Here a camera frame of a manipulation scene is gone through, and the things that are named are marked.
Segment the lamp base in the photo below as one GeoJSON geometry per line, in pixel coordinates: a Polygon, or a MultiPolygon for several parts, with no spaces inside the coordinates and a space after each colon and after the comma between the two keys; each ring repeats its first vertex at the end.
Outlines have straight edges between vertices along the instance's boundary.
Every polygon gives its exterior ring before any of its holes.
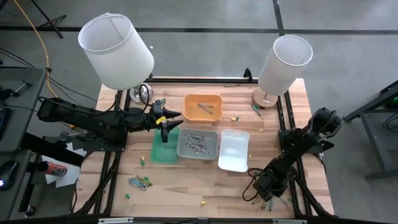
{"type": "Polygon", "coordinates": [[[257,87],[253,92],[252,101],[255,105],[260,107],[260,109],[268,109],[278,102],[278,96],[268,95],[257,87]]]}
{"type": "Polygon", "coordinates": [[[144,100],[144,102],[146,102],[148,98],[149,98],[149,102],[150,102],[154,95],[154,91],[153,91],[152,87],[150,87],[150,85],[146,84],[146,83],[142,83],[142,84],[132,88],[130,90],[130,99],[138,105],[143,104],[141,99],[139,98],[139,87],[141,85],[145,85],[149,90],[149,92],[148,92],[147,88],[145,88],[145,87],[141,88],[141,96],[142,96],[142,100],[144,100]]]}

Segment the wooden table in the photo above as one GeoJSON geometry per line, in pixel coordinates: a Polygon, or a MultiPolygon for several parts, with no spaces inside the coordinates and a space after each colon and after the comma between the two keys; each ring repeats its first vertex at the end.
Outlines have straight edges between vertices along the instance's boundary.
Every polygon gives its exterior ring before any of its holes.
{"type": "MultiPolygon", "coordinates": [[[[182,111],[183,99],[188,93],[220,94],[223,98],[223,116],[218,123],[190,123],[186,119],[180,128],[192,128],[216,131],[220,137],[224,129],[235,129],[250,134],[248,160],[249,168],[264,168],[272,158],[280,154],[277,132],[280,129],[277,110],[262,110],[262,119],[250,107],[251,95],[255,84],[243,84],[239,87],[225,88],[223,84],[196,83],[153,83],[154,100],[166,98],[166,108],[182,111]],[[232,122],[231,117],[239,116],[232,122]]],[[[304,81],[297,79],[290,87],[290,97],[294,118],[298,128],[307,125],[311,117],[304,81]]],[[[102,86],[99,93],[97,110],[109,108],[116,91],[102,86]]],[[[154,132],[141,131],[130,133],[126,150],[122,153],[118,180],[113,201],[112,216],[128,217],[211,217],[211,218],[292,218],[292,209],[279,199],[274,200],[271,212],[259,209],[261,203],[251,205],[242,199],[242,192],[251,178],[247,173],[234,173],[221,170],[218,160],[212,162],[179,158],[174,165],[156,164],[150,161],[150,151],[154,132]],[[140,164],[141,156],[146,165],[140,164]],[[148,176],[153,186],[143,191],[127,181],[134,175],[148,176]]],[[[98,185],[104,153],[94,152],[81,167],[78,181],[78,200],[76,210],[90,197],[98,185]]],[[[309,154],[303,156],[307,184],[314,196],[330,213],[333,213],[325,171],[321,162],[309,154]]],[[[300,208],[303,210],[302,194],[298,189],[300,208]]],[[[108,190],[102,200],[104,209],[108,190]]],[[[253,196],[252,187],[246,197],[253,196]]],[[[287,189],[282,196],[290,197],[287,189]]]]}

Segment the orange bowl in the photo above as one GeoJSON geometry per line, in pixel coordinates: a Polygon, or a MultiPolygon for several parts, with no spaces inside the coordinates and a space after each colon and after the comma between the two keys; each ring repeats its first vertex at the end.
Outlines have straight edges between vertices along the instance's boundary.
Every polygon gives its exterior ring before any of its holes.
{"type": "Polygon", "coordinates": [[[218,122],[223,115],[223,99],[219,95],[189,94],[184,99],[182,113],[191,122],[218,122]],[[212,106],[212,108],[205,110],[199,107],[199,104],[212,106]]]}

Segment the table lamp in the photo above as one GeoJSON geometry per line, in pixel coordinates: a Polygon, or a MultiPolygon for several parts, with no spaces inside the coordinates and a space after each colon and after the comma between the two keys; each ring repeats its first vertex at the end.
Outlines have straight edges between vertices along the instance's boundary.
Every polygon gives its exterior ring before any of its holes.
{"type": "Polygon", "coordinates": [[[276,39],[260,72],[253,103],[262,109],[274,106],[278,96],[289,89],[311,59],[311,45],[303,38],[285,35],[276,39]]]}
{"type": "MultiPolygon", "coordinates": [[[[142,103],[139,87],[152,73],[154,57],[126,16],[106,13],[92,19],[79,32],[78,41],[105,86],[132,88],[132,101],[142,103]]],[[[152,88],[144,85],[141,95],[150,100],[152,88]]]]}

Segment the concrete floor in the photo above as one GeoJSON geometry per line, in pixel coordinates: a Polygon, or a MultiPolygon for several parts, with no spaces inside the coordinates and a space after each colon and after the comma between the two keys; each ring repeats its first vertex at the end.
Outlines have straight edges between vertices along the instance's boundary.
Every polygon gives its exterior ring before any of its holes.
{"type": "MultiPolygon", "coordinates": [[[[271,0],[37,0],[50,17],[68,14],[63,26],[82,26],[90,19],[114,12],[128,16],[136,27],[277,28],[271,0]]],[[[398,29],[395,0],[280,0],[286,29],[398,29]]],[[[35,24],[44,22],[30,1],[22,7],[35,24]]],[[[26,24],[12,2],[0,11],[0,24],[26,24]]],[[[100,81],[77,42],[77,32],[41,32],[49,52],[52,76],[58,82],[93,98],[100,81]]],[[[259,73],[277,34],[140,33],[155,57],[155,75],[240,77],[246,67],[259,73]]],[[[314,58],[303,74],[312,111],[321,107],[344,116],[388,84],[397,80],[396,35],[300,35],[310,42],[314,58]]],[[[36,67],[45,60],[33,32],[0,31],[4,47],[36,67]]],[[[1,58],[7,65],[16,63],[1,58]]],[[[47,88],[42,95],[50,96],[47,88]]],[[[83,105],[94,102],[73,93],[83,105]]],[[[34,116],[29,131],[53,136],[67,127],[40,123],[34,116]]],[[[335,213],[343,218],[397,223],[398,179],[366,182],[366,174],[379,171],[360,120],[343,124],[325,153],[328,183],[335,213]]],[[[37,214],[49,217],[65,214],[73,187],[38,190],[37,214]],[[61,192],[69,192],[60,198],[61,192]]]]}

